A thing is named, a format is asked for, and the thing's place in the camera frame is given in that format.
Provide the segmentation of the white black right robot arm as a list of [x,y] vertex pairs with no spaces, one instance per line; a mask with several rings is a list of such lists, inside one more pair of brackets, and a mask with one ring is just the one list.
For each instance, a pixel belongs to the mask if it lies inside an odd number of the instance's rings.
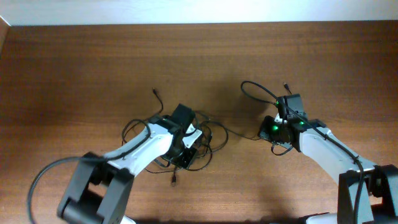
[[276,99],[258,136],[286,152],[315,161],[338,185],[336,213],[303,217],[302,223],[397,223],[397,167],[377,165],[337,139],[318,119],[309,120],[299,94]]

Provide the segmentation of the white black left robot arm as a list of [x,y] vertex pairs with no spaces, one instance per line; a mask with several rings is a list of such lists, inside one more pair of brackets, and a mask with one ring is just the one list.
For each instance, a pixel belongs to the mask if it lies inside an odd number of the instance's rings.
[[103,156],[87,153],[78,163],[58,205],[67,223],[133,223],[125,211],[135,177],[162,157],[187,169],[198,153],[193,147],[202,132],[193,127],[194,111],[179,104],[170,116],[155,115],[119,149]]

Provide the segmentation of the wooden side panel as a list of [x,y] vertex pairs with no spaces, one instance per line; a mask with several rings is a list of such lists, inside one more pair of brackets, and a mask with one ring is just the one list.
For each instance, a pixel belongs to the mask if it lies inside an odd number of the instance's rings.
[[0,52],[2,52],[2,47],[5,43],[9,28],[9,23],[2,16],[0,16]]

